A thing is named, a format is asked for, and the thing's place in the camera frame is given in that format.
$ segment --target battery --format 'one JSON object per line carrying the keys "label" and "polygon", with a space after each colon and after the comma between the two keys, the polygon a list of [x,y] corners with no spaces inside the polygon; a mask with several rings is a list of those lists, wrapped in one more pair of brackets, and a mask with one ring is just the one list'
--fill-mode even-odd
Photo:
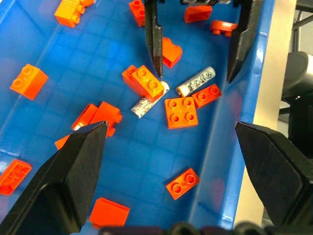
{"label": "battery", "polygon": [[185,81],[183,84],[176,88],[176,92],[181,97],[186,97],[204,83],[215,77],[215,70],[212,67],[207,67],[206,69],[199,72],[197,75]]}
{"label": "battery", "polygon": [[170,87],[166,82],[160,81],[160,83],[164,86],[164,92],[161,97],[154,102],[150,102],[146,97],[143,97],[135,106],[132,107],[131,111],[134,112],[138,118],[142,118],[165,95],[165,93],[170,90]]}

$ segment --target bin floor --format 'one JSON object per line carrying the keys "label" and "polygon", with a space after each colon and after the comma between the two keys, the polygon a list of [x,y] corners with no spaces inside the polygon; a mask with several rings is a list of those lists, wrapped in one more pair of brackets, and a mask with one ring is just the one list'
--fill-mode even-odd
{"label": "bin floor", "polygon": [[[212,35],[209,27],[214,19],[235,22],[238,10],[231,4],[217,5],[209,20],[186,24],[185,6],[178,0],[158,5],[163,36],[183,53],[172,69],[163,65],[170,91],[138,119],[130,109],[140,97],[121,74],[130,65],[145,65],[153,73],[154,68],[145,29],[136,25],[128,2],[98,0],[86,8],[75,28],[55,28],[35,64],[49,79],[34,101],[18,99],[0,148],[22,156],[36,169],[56,151],[54,142],[72,132],[71,125],[89,103],[98,106],[105,101],[119,108],[123,119],[106,140],[92,206],[104,197],[130,208],[128,226],[168,228],[188,220],[196,188],[174,200],[165,186],[190,167],[200,176],[215,104],[198,110],[196,127],[169,130],[164,99],[178,97],[175,88],[208,66],[216,70],[216,77],[207,85],[224,83],[229,38]],[[88,222],[83,231],[90,228]]]}

